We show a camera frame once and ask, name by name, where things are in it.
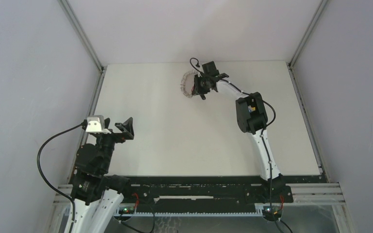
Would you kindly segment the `metal key organizer with rings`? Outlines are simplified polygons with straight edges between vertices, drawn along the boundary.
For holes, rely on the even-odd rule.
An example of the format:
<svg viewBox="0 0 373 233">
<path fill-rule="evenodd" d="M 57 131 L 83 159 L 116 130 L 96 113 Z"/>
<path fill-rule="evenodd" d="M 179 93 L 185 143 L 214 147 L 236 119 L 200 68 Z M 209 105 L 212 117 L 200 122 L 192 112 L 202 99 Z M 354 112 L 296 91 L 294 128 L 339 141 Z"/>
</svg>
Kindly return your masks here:
<svg viewBox="0 0 373 233">
<path fill-rule="evenodd" d="M 199 75 L 199 72 L 196 70 L 187 71 L 180 83 L 180 89 L 183 95 L 187 98 L 192 98 L 194 96 L 199 96 L 199 92 L 195 90 L 195 76 Z"/>
</svg>

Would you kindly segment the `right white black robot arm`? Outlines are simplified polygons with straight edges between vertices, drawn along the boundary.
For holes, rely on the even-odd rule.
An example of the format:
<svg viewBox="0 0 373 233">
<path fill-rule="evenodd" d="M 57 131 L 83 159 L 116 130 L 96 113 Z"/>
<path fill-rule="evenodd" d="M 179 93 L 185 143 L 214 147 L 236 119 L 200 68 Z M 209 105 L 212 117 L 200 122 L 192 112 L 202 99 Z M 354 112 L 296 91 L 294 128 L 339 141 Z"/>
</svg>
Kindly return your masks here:
<svg viewBox="0 0 373 233">
<path fill-rule="evenodd" d="M 269 145 L 267 128 L 268 115 L 265 106 L 271 108 L 273 120 L 276 118 L 274 108 L 262 99 L 260 93 L 246 93 L 235 86 L 226 74 L 211 77 L 205 74 L 194 75 L 191 94 L 205 99 L 205 94 L 214 90 L 218 93 L 230 94 L 235 99 L 237 124 L 247 134 L 259 151 L 262 188 L 261 195 L 265 201 L 273 202 L 280 197 L 286 183 L 273 157 Z"/>
</svg>

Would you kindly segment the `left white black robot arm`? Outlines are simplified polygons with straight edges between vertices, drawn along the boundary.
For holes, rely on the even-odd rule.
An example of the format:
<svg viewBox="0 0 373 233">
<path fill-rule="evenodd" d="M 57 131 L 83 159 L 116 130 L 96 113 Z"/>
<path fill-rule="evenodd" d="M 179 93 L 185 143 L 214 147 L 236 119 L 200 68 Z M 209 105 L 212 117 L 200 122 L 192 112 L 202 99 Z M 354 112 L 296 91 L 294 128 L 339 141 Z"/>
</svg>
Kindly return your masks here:
<svg viewBox="0 0 373 233">
<path fill-rule="evenodd" d="M 115 123 L 119 132 L 109 126 L 110 119 L 102 115 L 89 116 L 82 129 L 96 138 L 77 150 L 72 179 L 70 212 L 66 233 L 102 233 L 122 202 L 132 197 L 129 179 L 108 176 L 115 145 L 134 138 L 133 118 Z"/>
</svg>

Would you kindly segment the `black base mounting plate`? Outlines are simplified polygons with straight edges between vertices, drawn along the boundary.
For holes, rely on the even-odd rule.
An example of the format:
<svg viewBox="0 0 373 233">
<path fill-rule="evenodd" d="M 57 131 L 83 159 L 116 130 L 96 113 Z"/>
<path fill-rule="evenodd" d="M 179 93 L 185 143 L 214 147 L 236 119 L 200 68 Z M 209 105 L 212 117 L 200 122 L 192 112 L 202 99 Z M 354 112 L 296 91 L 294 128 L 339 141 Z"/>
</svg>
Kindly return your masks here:
<svg viewBox="0 0 373 233">
<path fill-rule="evenodd" d="M 286 184 L 278 196 L 264 195 L 260 176 L 127 176 L 122 205 L 140 212 L 241 213 L 256 204 L 294 201 Z"/>
</svg>

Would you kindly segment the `left green circuit board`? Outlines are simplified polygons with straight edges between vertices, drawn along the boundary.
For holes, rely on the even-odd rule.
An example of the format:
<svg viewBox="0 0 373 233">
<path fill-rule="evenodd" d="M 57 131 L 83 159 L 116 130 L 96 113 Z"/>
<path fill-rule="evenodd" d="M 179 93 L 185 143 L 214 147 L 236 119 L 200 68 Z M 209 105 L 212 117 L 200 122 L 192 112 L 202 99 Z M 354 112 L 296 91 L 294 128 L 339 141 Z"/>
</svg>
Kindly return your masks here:
<svg viewBox="0 0 373 233">
<path fill-rule="evenodd" d="M 132 215 L 135 212 L 133 207 L 120 207 L 118 214 L 119 215 Z"/>
</svg>

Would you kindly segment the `green circuit board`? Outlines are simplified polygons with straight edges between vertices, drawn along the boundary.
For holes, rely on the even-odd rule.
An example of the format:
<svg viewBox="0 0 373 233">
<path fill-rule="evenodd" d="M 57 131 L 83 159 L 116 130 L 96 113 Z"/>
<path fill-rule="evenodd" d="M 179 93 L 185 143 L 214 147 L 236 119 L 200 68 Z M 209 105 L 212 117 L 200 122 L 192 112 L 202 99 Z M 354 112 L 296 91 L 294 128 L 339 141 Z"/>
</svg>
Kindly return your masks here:
<svg viewBox="0 0 373 233">
<path fill-rule="evenodd" d="M 119 215 L 132 215 L 135 212 L 133 207 L 120 207 L 118 214 Z"/>
<path fill-rule="evenodd" d="M 262 210 L 262 213 L 264 215 L 276 215 L 276 214 L 281 214 L 281 212 L 282 212 L 282 208 L 278 208 L 278 209 L 276 209 L 276 208 L 264 208 Z"/>
</svg>

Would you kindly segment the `right green circuit board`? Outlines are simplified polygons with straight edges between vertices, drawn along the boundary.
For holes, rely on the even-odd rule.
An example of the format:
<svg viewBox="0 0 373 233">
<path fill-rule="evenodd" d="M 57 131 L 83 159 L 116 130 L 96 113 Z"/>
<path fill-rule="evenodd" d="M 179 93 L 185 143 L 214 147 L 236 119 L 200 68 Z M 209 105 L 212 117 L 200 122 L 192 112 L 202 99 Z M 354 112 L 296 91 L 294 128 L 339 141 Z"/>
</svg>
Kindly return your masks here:
<svg viewBox="0 0 373 233">
<path fill-rule="evenodd" d="M 282 208 L 278 208 L 278 209 L 276 209 L 276 208 L 264 208 L 262 210 L 262 213 L 264 215 L 276 215 L 276 214 L 281 214 L 281 212 L 282 212 Z"/>
</svg>

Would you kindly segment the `right aluminium frame post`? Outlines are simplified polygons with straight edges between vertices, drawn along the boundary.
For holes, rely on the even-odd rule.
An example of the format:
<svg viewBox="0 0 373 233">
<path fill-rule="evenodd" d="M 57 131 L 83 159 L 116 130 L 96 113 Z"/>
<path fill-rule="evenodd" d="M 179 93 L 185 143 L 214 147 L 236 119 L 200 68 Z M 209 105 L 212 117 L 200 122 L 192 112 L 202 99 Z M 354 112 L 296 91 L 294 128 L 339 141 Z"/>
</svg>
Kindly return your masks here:
<svg viewBox="0 0 373 233">
<path fill-rule="evenodd" d="M 330 3 L 330 0 L 320 1 L 311 21 L 308 24 L 306 31 L 304 32 L 301 38 L 301 41 L 299 42 L 293 56 L 291 57 L 291 60 L 288 62 L 289 69 L 293 69 L 295 67 L 299 57 L 301 56 L 305 46 L 307 45 L 310 37 L 312 36 L 316 26 L 318 25 L 319 20 L 321 19 L 329 3 Z"/>
</svg>

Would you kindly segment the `aluminium frame post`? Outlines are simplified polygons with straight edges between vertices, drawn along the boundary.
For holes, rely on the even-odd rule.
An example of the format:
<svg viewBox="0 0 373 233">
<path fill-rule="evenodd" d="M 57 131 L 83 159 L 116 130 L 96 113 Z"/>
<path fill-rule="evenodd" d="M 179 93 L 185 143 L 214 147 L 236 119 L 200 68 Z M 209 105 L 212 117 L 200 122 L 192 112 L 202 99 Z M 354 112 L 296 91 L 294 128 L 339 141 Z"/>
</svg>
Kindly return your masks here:
<svg viewBox="0 0 373 233">
<path fill-rule="evenodd" d="M 329 3 L 330 3 L 330 0 L 320 1 L 311 21 L 308 24 L 306 31 L 304 32 L 301 38 L 301 41 L 299 42 L 293 56 L 291 57 L 291 60 L 288 62 L 289 69 L 293 69 L 295 67 L 299 57 L 301 56 L 305 46 L 307 45 L 310 37 L 312 36 L 316 26 L 318 25 L 319 20 L 321 19 Z"/>
<path fill-rule="evenodd" d="M 62 10 L 64 11 L 66 17 L 68 18 L 73 30 L 76 32 L 78 38 L 80 39 L 84 49 L 88 53 L 89 57 L 93 61 L 94 65 L 96 66 L 97 70 L 102 73 L 103 72 L 103 65 L 92 46 L 87 34 L 85 33 L 77 15 L 75 14 L 70 2 L 68 0 L 58 0 Z"/>
</svg>

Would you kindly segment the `left aluminium frame post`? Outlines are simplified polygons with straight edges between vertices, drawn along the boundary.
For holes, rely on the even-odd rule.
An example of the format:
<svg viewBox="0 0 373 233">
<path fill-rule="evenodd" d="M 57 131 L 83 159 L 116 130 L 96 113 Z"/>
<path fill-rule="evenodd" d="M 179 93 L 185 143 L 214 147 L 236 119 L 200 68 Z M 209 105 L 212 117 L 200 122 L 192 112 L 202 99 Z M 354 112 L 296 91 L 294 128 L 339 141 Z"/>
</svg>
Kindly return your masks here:
<svg viewBox="0 0 373 233">
<path fill-rule="evenodd" d="M 68 18 L 73 30 L 76 32 L 78 38 L 80 39 L 84 49 L 88 53 L 89 57 L 93 61 L 94 65 L 96 66 L 97 70 L 102 73 L 103 72 L 103 65 L 92 46 L 87 34 L 85 33 L 77 15 L 75 14 L 70 2 L 68 0 L 58 0 L 62 10 L 64 11 L 66 17 Z"/>
</svg>

